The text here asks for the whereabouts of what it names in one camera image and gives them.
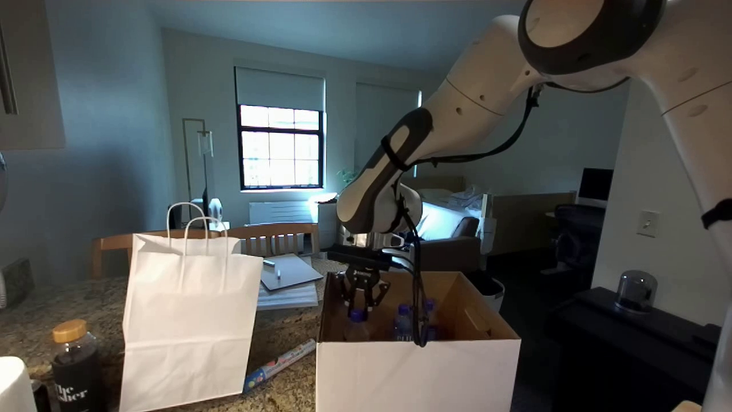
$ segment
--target chair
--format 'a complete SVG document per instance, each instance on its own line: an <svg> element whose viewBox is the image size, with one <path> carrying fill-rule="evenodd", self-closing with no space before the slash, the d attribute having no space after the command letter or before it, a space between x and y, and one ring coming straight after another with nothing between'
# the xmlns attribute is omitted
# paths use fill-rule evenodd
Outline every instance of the chair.
<svg viewBox="0 0 732 412"><path fill-rule="evenodd" d="M604 209L559 203L555 219L561 224L555 262L576 280L578 292L586 292L593 285Z"/></svg>
<svg viewBox="0 0 732 412"><path fill-rule="evenodd" d="M182 230L171 230L171 238L182 238ZM203 238L203 230L190 230L190 238ZM228 238L241 238L243 254L272 257L272 254L309 254L315 257L319 250L319 224L309 222L284 222L284 224L250 224L234 228L227 232ZM105 254L125 253L129 262L132 257L132 234L117 234L95 238L92 245L92 277L105 274Z"/></svg>

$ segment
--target window frame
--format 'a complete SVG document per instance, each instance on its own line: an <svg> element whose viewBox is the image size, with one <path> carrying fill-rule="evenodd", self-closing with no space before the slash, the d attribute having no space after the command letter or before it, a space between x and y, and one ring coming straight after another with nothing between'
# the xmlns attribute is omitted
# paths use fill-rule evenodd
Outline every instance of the window frame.
<svg viewBox="0 0 732 412"><path fill-rule="evenodd" d="M319 112L319 131L309 131L309 128L275 128L275 126L243 126L243 107L246 103L235 103L235 138L238 138L238 182L241 182L241 190L246 193L265 193L265 190L323 190L323 169L324 169L324 111L309 111L309 112ZM246 185L245 184L245 139L243 133L284 133L284 136L315 136L319 138L319 184L313 185Z"/></svg>

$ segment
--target glass bottle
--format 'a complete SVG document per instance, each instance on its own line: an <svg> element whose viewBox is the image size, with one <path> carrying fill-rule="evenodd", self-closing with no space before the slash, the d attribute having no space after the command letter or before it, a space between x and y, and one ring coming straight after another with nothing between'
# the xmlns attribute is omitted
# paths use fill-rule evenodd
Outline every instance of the glass bottle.
<svg viewBox="0 0 732 412"><path fill-rule="evenodd" d="M626 271L618 281L616 305L624 309L648 312L654 306L659 281L650 272Z"/></svg>
<svg viewBox="0 0 732 412"><path fill-rule="evenodd" d="M395 306L393 333L399 342L411 339L411 306L404 302Z"/></svg>
<svg viewBox="0 0 732 412"><path fill-rule="evenodd" d="M101 380L99 344L87 320L74 318L53 327L53 380L62 412L107 409Z"/></svg>

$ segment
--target monitor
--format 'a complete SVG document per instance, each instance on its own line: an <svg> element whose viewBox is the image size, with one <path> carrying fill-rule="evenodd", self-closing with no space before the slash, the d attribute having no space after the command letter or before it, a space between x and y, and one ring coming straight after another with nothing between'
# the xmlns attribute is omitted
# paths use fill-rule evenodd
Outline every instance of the monitor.
<svg viewBox="0 0 732 412"><path fill-rule="evenodd" d="M583 168L576 190L576 203L606 207L611 200L614 169Z"/></svg>

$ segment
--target wall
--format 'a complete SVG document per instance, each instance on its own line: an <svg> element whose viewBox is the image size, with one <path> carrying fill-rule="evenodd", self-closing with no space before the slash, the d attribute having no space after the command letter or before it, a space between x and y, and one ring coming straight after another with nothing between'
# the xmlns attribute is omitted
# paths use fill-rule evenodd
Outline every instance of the wall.
<svg viewBox="0 0 732 412"><path fill-rule="evenodd" d="M654 238L636 234L641 210L659 214ZM616 292L624 271L644 271L659 280L656 306L720 325L732 285L701 216L656 102L644 86L633 82L594 285Z"/></svg>
<svg viewBox="0 0 732 412"><path fill-rule="evenodd" d="M433 90L425 73L352 65L254 43L164 31L171 139L176 152L176 194L188 197L182 162L182 119L205 119L216 133L216 184L232 224L245 224L251 200L299 200L309 193L241 193L234 67L323 75L328 81L324 187L338 190L355 166L356 82Z"/></svg>
<svg viewBox="0 0 732 412"><path fill-rule="evenodd" d="M421 105L419 90L381 87L381 86L356 86L356 166L367 166L373 152L379 150L385 136L399 123L404 112Z"/></svg>
<svg viewBox="0 0 732 412"><path fill-rule="evenodd" d="M570 193L580 168L614 168L626 86L601 94L545 90L520 143L492 159L463 166L464 176L497 194ZM492 131L499 146L520 126L524 102Z"/></svg>
<svg viewBox="0 0 732 412"><path fill-rule="evenodd" d="M144 3L46 0L66 146L6 154L0 254L39 287L90 277L92 241L162 224L171 150L160 32Z"/></svg>

